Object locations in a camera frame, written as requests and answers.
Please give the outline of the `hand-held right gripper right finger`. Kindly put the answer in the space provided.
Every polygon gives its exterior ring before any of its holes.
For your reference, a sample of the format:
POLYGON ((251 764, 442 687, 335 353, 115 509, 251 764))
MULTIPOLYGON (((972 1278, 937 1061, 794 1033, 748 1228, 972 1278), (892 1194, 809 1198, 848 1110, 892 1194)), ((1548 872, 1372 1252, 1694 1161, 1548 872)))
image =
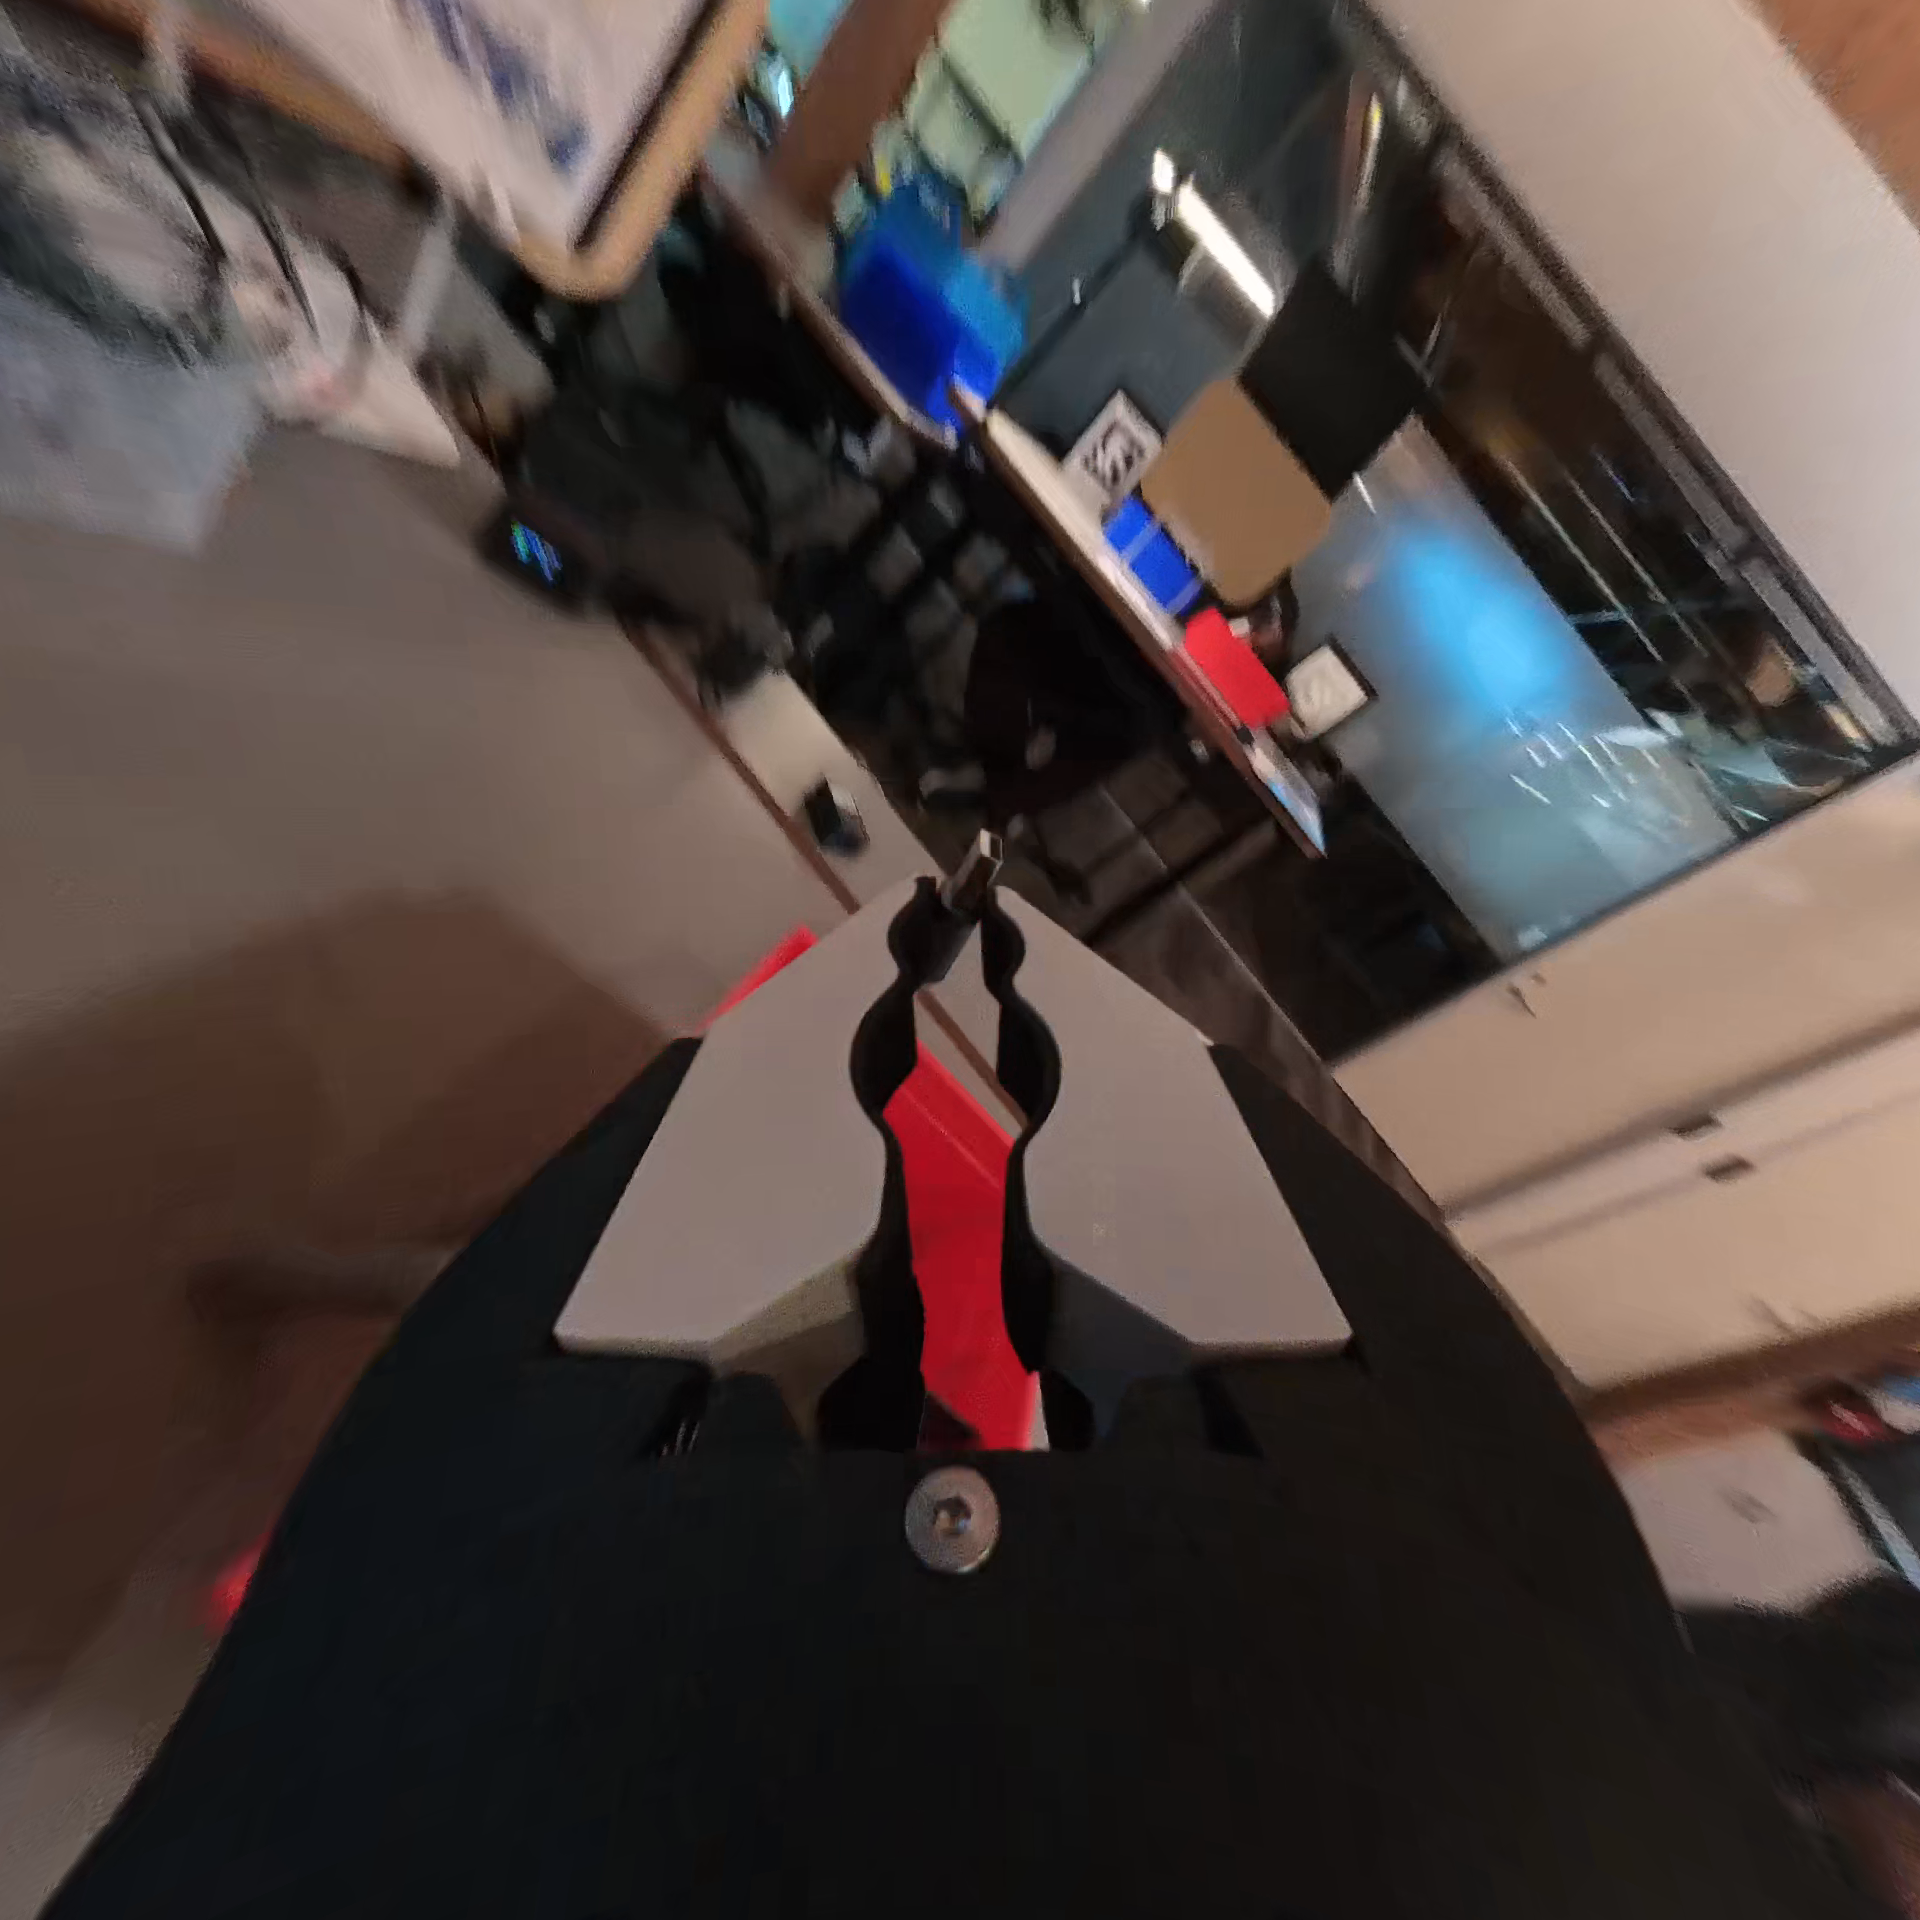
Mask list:
POLYGON ((1131 1384, 1353 1343, 1206 1033, 999 889, 978 918, 994 1070, 1020 1114, 1001 1316, 1047 1425, 1131 1384))

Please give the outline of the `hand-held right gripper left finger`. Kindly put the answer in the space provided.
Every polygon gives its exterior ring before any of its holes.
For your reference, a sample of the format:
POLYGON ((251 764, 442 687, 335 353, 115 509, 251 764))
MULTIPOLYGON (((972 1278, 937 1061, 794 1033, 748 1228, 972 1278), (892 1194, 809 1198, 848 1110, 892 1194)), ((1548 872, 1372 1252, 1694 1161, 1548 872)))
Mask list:
POLYGON ((884 1148, 852 1045, 896 982, 902 879, 714 1020, 555 1326, 566 1353, 763 1376, 799 1425, 865 1348, 884 1148))

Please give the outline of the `red plastic bin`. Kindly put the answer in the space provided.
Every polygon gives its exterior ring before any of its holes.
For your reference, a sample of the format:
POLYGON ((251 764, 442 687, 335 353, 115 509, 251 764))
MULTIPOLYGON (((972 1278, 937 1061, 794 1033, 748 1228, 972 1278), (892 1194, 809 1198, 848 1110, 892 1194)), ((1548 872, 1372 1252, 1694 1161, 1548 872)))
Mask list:
MULTIPOLYGON (((790 929, 712 1010, 708 1025, 790 969, 819 941, 790 929)), ((927 1047, 887 1103, 902 1148, 906 1230, 923 1304, 923 1438, 920 1449, 946 1455, 980 1449, 1030 1449, 1041 1389, 1022 1368, 1001 1322, 1001 1216, 1012 1141, 962 1090, 927 1047)), ((777 1450, 772 1386, 746 1376, 718 1383, 705 1425, 690 1398, 667 1422, 662 1457, 755 1455, 777 1450)), ((233 1554, 194 1589, 193 1606, 214 1639, 243 1604, 267 1535, 233 1554)))

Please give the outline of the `framed printed tag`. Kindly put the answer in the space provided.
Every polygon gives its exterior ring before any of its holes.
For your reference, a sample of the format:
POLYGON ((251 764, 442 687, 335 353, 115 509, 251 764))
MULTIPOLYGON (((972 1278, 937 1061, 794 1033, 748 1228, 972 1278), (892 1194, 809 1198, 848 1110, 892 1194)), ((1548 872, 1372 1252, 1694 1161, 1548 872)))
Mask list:
POLYGON ((1352 650, 1331 634, 1288 666, 1283 685, 1291 725, 1306 741, 1342 729, 1377 698, 1352 650))
POLYGON ((1115 390, 1063 454, 1063 474, 1095 511, 1112 511, 1161 454, 1163 433, 1127 390, 1115 390))

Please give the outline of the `small red bin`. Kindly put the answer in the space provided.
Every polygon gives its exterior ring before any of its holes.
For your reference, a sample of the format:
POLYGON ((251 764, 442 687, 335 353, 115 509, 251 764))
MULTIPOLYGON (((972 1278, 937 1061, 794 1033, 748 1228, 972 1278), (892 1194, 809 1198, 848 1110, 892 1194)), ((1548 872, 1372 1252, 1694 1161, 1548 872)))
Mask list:
POLYGON ((1266 730, 1291 717, 1288 687, 1219 608, 1186 618, 1184 656, 1236 729, 1266 730))

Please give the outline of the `white door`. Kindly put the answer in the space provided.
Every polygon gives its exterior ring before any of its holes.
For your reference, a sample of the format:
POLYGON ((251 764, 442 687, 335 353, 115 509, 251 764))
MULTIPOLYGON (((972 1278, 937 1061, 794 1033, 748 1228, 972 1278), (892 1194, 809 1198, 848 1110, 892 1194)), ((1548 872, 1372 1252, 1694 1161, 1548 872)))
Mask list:
POLYGON ((1916 1308, 1916 1024, 1470 1204, 1456 1240, 1582 1384, 1916 1308))

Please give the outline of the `wooden table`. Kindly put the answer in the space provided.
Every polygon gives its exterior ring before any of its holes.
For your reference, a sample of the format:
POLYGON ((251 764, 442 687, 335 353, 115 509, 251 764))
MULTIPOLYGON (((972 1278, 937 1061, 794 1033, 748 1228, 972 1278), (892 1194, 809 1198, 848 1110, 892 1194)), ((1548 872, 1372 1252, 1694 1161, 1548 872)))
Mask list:
POLYGON ((1308 860, 1327 856, 1323 808, 1306 774, 1280 745, 1249 729, 1191 661, 1182 624, 1153 599, 1120 553, 1108 545, 1098 516, 1067 486, 1066 468, 1020 422, 972 392, 968 383, 954 382, 950 394, 968 445, 977 450, 994 482, 1011 490, 1043 548, 1092 590, 1120 632, 1182 701, 1211 753, 1224 758, 1258 794, 1288 839, 1308 860))

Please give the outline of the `blue bin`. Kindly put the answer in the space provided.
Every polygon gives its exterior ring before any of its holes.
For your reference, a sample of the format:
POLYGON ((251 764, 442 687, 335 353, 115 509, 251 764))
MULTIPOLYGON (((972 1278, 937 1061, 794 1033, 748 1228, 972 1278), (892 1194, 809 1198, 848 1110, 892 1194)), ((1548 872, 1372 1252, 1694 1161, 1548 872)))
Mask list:
POLYGON ((1102 534, 1115 560, 1168 616, 1188 618, 1202 605, 1206 576, 1139 490, 1113 505, 1102 520, 1102 534))

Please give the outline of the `tan sign board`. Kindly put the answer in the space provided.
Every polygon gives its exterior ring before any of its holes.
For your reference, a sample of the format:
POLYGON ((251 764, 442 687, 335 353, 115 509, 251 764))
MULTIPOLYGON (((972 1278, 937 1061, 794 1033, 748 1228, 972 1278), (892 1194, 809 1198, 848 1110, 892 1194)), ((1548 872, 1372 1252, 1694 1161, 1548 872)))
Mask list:
POLYGON ((1224 608, 1249 608, 1327 536, 1332 505, 1234 377, 1174 422, 1139 494, 1224 608))

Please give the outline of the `stack of blue bins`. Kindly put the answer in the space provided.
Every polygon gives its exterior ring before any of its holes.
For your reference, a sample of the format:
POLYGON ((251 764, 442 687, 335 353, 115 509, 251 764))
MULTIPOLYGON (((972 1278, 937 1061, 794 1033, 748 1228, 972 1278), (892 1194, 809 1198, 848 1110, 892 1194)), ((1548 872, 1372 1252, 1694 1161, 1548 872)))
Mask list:
POLYGON ((906 174, 838 254, 835 304, 856 342, 923 418, 959 428, 954 388, 991 400, 1020 359, 1025 293, 970 244, 970 206, 906 174))

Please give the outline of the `instruction sign on stand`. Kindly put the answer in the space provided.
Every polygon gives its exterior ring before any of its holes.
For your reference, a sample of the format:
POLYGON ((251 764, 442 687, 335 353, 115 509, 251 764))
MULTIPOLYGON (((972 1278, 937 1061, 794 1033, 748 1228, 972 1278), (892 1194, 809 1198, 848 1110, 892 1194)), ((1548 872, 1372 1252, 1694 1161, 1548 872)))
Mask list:
POLYGON ((546 293, 633 281, 762 45, 763 2, 121 5, 211 79, 449 194, 546 293))

